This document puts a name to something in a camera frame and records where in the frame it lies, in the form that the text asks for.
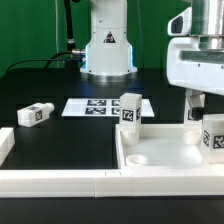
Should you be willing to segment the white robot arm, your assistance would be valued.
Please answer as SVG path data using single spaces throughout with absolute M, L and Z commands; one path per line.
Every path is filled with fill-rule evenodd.
M 184 87 L 191 106 L 203 92 L 224 96 L 224 0 L 190 4 L 169 21 L 166 71 L 170 84 Z M 135 73 L 127 41 L 127 1 L 90 0 L 91 40 L 80 71 L 103 81 Z

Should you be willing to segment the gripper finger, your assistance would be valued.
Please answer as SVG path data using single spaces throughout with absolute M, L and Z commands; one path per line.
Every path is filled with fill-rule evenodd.
M 204 115 L 205 94 L 199 90 L 187 90 L 188 118 L 190 120 L 199 121 Z

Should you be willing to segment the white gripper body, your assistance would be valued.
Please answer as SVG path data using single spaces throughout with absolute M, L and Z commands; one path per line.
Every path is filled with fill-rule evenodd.
M 224 96 L 224 50 L 200 50 L 193 37 L 173 38 L 167 50 L 169 83 Z

